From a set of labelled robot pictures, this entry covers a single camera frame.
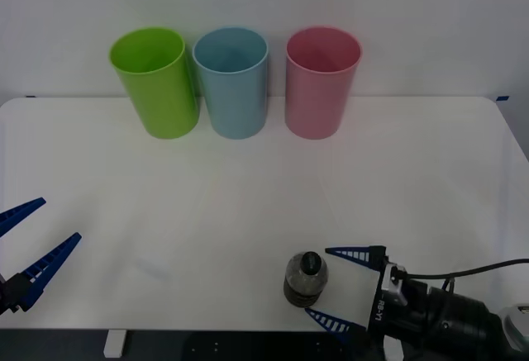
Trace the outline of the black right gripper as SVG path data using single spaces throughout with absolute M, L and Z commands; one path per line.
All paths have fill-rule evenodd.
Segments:
M 329 247 L 325 248 L 325 252 L 379 273 L 388 262 L 386 247 L 382 245 Z M 428 330 L 428 286 L 418 281 L 405 281 L 403 295 L 407 300 L 406 306 L 395 303 L 381 286 L 381 282 L 378 282 L 367 330 L 362 325 L 310 307 L 304 311 L 326 333 L 342 343 L 363 338 L 367 331 L 373 337 L 423 337 Z

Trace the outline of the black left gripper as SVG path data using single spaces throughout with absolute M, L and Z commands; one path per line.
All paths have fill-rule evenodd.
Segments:
M 0 213 L 0 236 L 3 237 L 38 208 L 44 206 L 43 197 L 23 203 Z M 64 261 L 77 246 L 82 236 L 76 232 L 28 268 L 6 280 L 0 275 L 0 313 L 19 309 L 28 311 L 44 292 Z

